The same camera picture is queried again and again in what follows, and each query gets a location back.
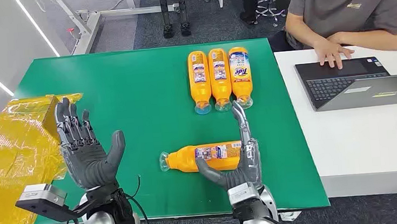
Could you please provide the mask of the person's right hand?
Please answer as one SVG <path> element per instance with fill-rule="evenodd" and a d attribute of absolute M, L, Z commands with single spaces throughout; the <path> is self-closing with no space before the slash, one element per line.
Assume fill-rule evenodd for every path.
<path fill-rule="evenodd" d="M 328 62 L 330 68 L 336 67 L 339 70 L 343 67 L 341 55 L 344 55 L 347 59 L 351 59 L 351 55 L 354 53 L 354 50 L 342 47 L 328 39 L 314 43 L 313 48 L 319 58 L 320 66 L 324 66 Z"/>

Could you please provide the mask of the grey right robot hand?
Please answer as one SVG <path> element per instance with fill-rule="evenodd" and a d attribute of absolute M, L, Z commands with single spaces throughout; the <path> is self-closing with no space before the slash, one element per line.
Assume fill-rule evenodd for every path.
<path fill-rule="evenodd" d="M 221 172 L 209 167 L 202 158 L 196 159 L 199 173 L 211 182 L 225 190 L 251 182 L 256 189 L 263 187 L 261 182 L 261 158 L 258 141 L 252 137 L 245 110 L 236 101 L 232 103 L 231 111 L 238 122 L 240 134 L 240 157 L 237 168 L 229 172 Z"/>

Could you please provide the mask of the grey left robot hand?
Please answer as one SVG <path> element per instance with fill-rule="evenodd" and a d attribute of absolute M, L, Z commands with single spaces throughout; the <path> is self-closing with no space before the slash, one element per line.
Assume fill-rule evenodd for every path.
<path fill-rule="evenodd" d="M 82 189 L 90 190 L 114 183 L 125 150 L 123 131 L 111 136 L 111 148 L 105 152 L 90 123 L 90 112 L 77 115 L 77 105 L 63 97 L 55 107 L 60 151 L 72 180 Z"/>

